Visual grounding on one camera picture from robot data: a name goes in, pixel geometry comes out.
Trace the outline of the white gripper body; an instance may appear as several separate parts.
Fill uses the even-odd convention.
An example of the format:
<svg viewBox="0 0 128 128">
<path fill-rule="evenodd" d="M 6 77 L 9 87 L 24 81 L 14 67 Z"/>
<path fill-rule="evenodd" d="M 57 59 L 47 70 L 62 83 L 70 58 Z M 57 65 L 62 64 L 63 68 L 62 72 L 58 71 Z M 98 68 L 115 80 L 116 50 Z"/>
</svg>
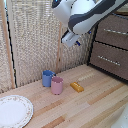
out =
<svg viewBox="0 0 128 128">
<path fill-rule="evenodd" d="M 77 42 L 78 38 L 79 35 L 67 30 L 62 36 L 61 42 L 65 43 L 68 47 L 71 47 L 74 43 Z"/>
</svg>

